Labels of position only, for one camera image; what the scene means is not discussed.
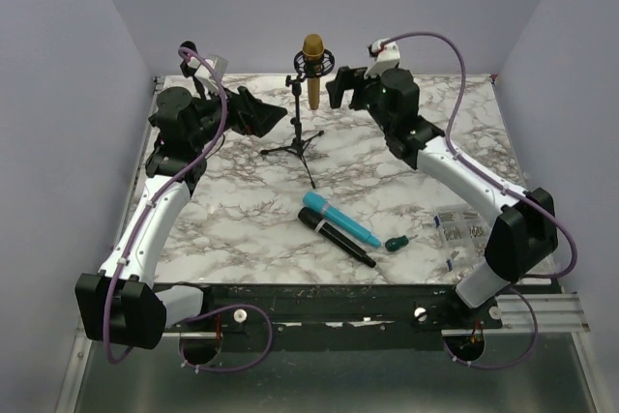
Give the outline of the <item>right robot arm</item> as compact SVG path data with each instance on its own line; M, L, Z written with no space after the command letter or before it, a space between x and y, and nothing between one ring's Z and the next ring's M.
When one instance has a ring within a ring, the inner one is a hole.
M397 159L445 185L491 228L483 261L456 285L456 297L444 307L452 325L467 327L490 298L556 250L553 198L541 188L529 192L503 182L465 155L454 155L444 131L420 115L420 88L411 72L390 68L368 77L366 71L339 68L326 85L330 106L340 107L344 92L351 91L350 108L369 113Z

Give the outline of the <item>black microphone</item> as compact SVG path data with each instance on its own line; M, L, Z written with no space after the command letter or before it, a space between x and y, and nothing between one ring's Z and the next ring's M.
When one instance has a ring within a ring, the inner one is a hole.
M303 207L299 211L297 218L308 229L313 230L315 233L325 238L354 260L370 268L374 268L376 266L376 262L361 247L339 232L320 214L314 212L308 207Z

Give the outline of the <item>black tripod mic stand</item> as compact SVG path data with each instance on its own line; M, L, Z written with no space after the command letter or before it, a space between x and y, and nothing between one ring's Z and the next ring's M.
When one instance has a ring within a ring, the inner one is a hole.
M293 66L296 72L296 76L292 77L290 74L285 78L285 86L290 88L291 94L294 97L295 103L295 114L294 117L290 120L291 125L294 128L294 137L288 145L271 148L271 149L263 149L259 152L261 156L267 156L278 152L286 152L298 158L302 165L304 166L308 176L309 182L313 189L316 189L316 184L313 180L313 177L310 173L310 169L308 167L305 151L308 149L310 144L318 137L324 134L323 131L319 131L318 133L310 136L307 139L303 139L303 127L301 122L301 111L300 111L300 97L302 94L302 84L307 80L306 76L306 64L303 56L303 52L299 51L293 59ZM329 49L325 49L324 57L322 60L322 72L320 74L320 78L329 74L335 66L335 57L333 53Z

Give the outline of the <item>gold microphone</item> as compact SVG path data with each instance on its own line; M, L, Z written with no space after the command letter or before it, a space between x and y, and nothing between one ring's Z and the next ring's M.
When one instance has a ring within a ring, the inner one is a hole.
M307 67L307 91L309 108L315 111L320 103L320 74L322 72L322 60L325 47L322 38L318 34L309 34L304 38L302 47L305 64Z

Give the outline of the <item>blue microphone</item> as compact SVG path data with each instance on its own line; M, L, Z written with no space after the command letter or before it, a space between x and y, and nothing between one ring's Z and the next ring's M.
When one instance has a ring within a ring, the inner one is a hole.
M381 246L381 241L370 230L345 215L323 196L315 192L307 192L303 196L302 201L303 204L313 212L320 214L325 220L333 222L364 244L374 248L379 248Z

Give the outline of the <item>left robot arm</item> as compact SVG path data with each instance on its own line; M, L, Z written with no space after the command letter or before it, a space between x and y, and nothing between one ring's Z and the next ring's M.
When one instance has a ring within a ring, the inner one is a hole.
M215 309L196 287L175 284L155 291L162 248L206 170L204 151L227 130L262 137L287 115L244 86L225 95L202 99L184 87L170 87L157 96L149 122L159 134L145 163L138 205L99 271L82 274L75 285L89 339L152 349L176 323L184 321L195 331L213 323Z

